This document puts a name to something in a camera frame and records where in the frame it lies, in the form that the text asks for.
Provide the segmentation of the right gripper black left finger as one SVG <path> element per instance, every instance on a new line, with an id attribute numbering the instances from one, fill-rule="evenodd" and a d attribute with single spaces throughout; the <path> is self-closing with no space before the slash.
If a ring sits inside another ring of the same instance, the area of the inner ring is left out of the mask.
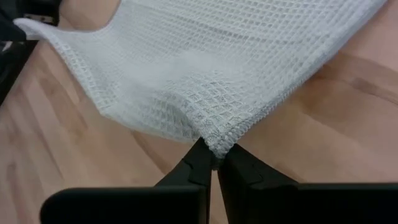
<path id="1" fill-rule="evenodd" d="M 199 139 L 153 187 L 69 188 L 51 195 L 41 223 L 208 223 L 213 154 Z"/>

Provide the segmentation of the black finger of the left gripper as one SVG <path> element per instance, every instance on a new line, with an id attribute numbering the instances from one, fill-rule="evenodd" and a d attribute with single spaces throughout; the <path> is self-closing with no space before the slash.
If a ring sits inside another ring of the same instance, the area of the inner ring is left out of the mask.
<path id="1" fill-rule="evenodd" d="M 23 41 L 26 38 L 22 31 L 13 22 L 23 13 L 17 0 L 1 0 L 1 41 Z"/>

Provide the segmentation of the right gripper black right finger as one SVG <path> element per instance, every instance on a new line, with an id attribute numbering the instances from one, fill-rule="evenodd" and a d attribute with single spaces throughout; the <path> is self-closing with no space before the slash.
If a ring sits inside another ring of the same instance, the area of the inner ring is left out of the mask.
<path id="1" fill-rule="evenodd" d="M 397 223 L 396 183 L 300 183 L 237 144 L 218 178 L 229 223 Z"/>

